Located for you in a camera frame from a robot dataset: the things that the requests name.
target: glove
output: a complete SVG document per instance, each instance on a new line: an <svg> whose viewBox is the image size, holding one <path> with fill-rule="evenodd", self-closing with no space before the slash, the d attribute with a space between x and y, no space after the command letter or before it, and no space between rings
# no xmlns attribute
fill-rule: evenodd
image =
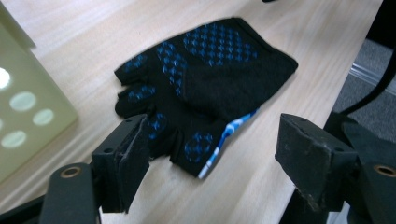
<svg viewBox="0 0 396 224"><path fill-rule="evenodd" d="M221 147L227 123L249 117L296 68L242 19L215 21L117 69L130 87L119 94L116 112L125 118L147 113L151 156L171 154L172 162L198 175Z"/></svg>

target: wooden table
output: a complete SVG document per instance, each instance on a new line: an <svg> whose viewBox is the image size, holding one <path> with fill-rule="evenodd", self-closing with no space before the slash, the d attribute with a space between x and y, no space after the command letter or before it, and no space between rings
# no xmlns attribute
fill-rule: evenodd
<svg viewBox="0 0 396 224"><path fill-rule="evenodd" d="M277 223L293 184L275 161L281 113L323 126L381 0L3 0L78 121L0 185L0 211L45 193L50 174L92 151L121 119L113 71L138 52L204 22L240 16L299 63L296 74L226 144L205 180L158 159L129 215L104 223Z"/></svg>

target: gray carpet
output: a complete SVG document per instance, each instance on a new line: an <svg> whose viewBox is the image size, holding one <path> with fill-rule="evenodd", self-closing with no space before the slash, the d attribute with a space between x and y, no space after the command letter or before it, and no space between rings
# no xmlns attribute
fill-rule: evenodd
<svg viewBox="0 0 396 224"><path fill-rule="evenodd" d="M383 75L391 53L391 49L366 40L355 64L369 71L368 74L374 81L355 76L351 72L338 96L333 111L340 112L367 95L374 88L375 81ZM394 91L384 91L370 104L349 116L378 137L396 143L396 96L392 92Z"/></svg>

